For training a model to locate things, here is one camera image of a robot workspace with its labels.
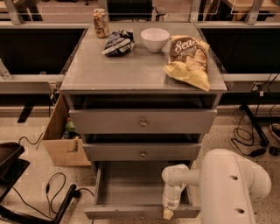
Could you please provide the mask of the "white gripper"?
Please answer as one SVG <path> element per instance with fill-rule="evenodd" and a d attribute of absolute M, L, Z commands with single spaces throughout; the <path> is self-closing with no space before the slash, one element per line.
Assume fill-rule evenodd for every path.
<path fill-rule="evenodd" d="M 179 207 L 181 198 L 181 191 L 179 190 L 164 190 L 163 193 L 163 206 L 164 206 L 164 212 L 163 217 L 166 220 L 170 220 L 172 216 L 174 215 L 174 212 L 172 210 L 176 210 Z"/>

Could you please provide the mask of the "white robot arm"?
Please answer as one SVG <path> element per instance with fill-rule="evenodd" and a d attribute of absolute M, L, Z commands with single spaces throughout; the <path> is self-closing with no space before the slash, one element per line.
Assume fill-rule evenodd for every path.
<path fill-rule="evenodd" d="M 267 197 L 271 189 L 270 176 L 259 164 L 224 149 L 210 150 L 199 169 L 168 166 L 162 179 L 164 218 L 173 217 L 187 186 L 198 186 L 201 224 L 256 224 L 251 201 Z"/>

